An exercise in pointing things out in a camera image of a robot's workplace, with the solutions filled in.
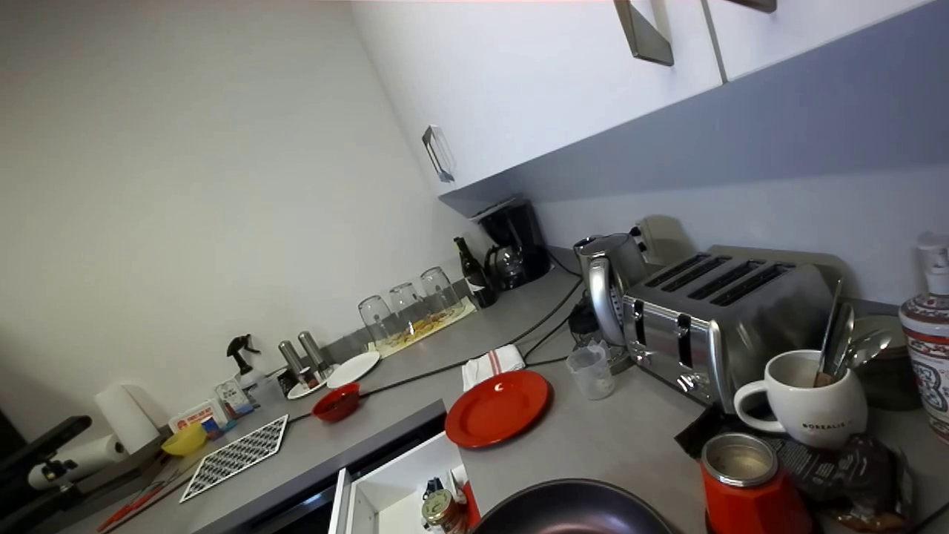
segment lid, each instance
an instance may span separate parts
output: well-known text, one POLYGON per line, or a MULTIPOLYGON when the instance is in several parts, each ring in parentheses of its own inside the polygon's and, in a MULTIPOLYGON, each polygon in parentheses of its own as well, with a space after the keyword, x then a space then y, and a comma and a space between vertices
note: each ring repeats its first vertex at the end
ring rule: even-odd
POLYGON ((949 294, 915 294, 898 307, 909 332, 949 334, 949 294))
POLYGON ((453 504, 453 497, 451 497, 448 490, 433 490, 433 493, 426 493, 425 500, 422 500, 422 522, 425 522, 425 527, 431 527, 431 524, 444 524, 448 516, 451 516, 451 504, 453 504))
POLYGON ((949 236, 947 234, 923 234, 915 249, 923 252, 924 291, 949 294, 949 236))

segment toaster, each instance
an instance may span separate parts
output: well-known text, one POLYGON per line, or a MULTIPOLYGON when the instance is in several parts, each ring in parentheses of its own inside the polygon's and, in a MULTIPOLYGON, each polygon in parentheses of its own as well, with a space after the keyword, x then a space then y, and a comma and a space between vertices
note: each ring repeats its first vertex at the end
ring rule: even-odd
POLYGON ((700 402, 733 398, 792 346, 819 346, 837 267, 800 252, 714 246, 614 303, 634 361, 700 402))

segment white container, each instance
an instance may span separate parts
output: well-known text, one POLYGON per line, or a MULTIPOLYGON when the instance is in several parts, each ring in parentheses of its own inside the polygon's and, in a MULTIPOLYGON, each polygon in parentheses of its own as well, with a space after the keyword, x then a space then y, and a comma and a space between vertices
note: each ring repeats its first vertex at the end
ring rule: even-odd
POLYGON ((463 472, 463 457, 444 432, 358 481, 342 467, 330 534, 436 534, 422 524, 425 487, 438 478, 448 490, 453 472, 463 472))
POLYGON ((915 246, 924 294, 898 307, 929 424, 949 438, 949 236, 924 234, 915 246))

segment white cabinet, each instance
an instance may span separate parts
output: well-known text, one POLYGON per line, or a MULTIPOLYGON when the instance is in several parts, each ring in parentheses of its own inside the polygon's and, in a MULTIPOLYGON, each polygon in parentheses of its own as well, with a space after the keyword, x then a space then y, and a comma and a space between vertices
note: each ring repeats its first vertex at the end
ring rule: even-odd
POLYGON ((700 0, 632 5, 668 36, 672 65, 632 56, 614 0, 353 0, 377 74, 438 191, 721 82, 700 0))
POLYGON ((736 80, 924 3, 929 0, 776 0, 773 12, 755 12, 733 0, 709 0, 709 9, 723 71, 736 80))

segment red plate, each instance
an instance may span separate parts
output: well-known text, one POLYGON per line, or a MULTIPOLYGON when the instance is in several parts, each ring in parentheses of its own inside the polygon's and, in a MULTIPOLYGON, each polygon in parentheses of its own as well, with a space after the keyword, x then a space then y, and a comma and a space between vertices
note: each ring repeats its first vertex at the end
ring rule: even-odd
POLYGON ((552 386, 531 371, 497 374, 468 389, 448 411, 448 438, 491 448, 528 430, 545 409, 552 386))

